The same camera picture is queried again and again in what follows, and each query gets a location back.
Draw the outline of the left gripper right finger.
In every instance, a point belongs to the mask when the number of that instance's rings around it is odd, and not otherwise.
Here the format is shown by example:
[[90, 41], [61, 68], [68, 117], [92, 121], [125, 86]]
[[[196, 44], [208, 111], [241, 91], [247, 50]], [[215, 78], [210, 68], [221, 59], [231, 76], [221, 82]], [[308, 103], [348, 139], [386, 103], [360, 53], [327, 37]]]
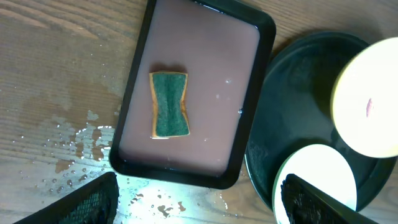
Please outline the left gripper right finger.
[[282, 211], [292, 224], [377, 224], [295, 174], [281, 185]]

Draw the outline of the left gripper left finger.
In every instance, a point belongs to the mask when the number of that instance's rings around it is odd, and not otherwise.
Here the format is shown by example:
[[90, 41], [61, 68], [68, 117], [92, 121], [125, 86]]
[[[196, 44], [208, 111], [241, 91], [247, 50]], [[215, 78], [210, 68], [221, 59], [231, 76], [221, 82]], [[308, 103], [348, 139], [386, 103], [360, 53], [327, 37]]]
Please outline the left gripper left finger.
[[118, 198], [116, 174], [107, 172], [16, 224], [113, 224]]

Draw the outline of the green and orange sponge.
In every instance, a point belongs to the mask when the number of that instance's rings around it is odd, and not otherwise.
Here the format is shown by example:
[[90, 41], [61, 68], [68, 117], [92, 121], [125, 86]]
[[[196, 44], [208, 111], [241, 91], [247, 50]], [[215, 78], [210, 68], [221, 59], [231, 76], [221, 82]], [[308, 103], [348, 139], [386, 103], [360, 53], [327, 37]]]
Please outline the green and orange sponge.
[[152, 137], [177, 138], [190, 134], [185, 94], [188, 75], [181, 72], [149, 74], [152, 96]]

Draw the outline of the yellow plate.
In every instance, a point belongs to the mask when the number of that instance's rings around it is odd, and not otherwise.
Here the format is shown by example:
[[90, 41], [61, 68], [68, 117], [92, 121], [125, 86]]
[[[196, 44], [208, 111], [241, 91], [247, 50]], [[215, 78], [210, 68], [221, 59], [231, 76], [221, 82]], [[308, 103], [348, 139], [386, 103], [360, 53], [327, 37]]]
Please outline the yellow plate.
[[338, 134], [354, 151], [397, 156], [397, 38], [370, 45], [343, 67], [330, 110]]

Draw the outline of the round black tray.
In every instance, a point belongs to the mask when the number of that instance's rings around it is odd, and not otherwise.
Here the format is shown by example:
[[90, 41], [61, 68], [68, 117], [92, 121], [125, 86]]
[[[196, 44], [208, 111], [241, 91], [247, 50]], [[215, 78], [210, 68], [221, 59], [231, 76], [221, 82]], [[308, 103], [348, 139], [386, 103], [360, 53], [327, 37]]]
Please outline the round black tray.
[[245, 155], [254, 189], [268, 207], [282, 163], [309, 144], [331, 146], [348, 161], [356, 181], [358, 210], [369, 205], [384, 187], [396, 159], [355, 152], [338, 134], [330, 112], [337, 76], [367, 46], [351, 34], [319, 32], [296, 40], [272, 59]]

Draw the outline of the black rectangular water tray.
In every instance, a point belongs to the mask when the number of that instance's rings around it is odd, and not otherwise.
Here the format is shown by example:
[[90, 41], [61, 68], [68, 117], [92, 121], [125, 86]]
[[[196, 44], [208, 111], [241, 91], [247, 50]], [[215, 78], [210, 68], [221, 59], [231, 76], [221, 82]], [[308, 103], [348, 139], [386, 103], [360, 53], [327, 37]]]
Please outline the black rectangular water tray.
[[[238, 179], [276, 26], [239, 1], [146, 6], [109, 152], [122, 175], [227, 189]], [[152, 137], [149, 74], [188, 75], [190, 134]]]

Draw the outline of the lower light blue plate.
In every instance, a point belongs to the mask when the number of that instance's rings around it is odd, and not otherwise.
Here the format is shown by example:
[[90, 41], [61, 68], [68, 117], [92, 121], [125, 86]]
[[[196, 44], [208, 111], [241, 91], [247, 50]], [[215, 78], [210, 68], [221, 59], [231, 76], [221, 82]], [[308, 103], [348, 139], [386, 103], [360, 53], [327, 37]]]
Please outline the lower light blue plate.
[[311, 144], [289, 156], [277, 172], [272, 209], [278, 224], [289, 222], [281, 193], [282, 182], [289, 174], [302, 178], [350, 209], [357, 209], [356, 181], [347, 160], [330, 146]]

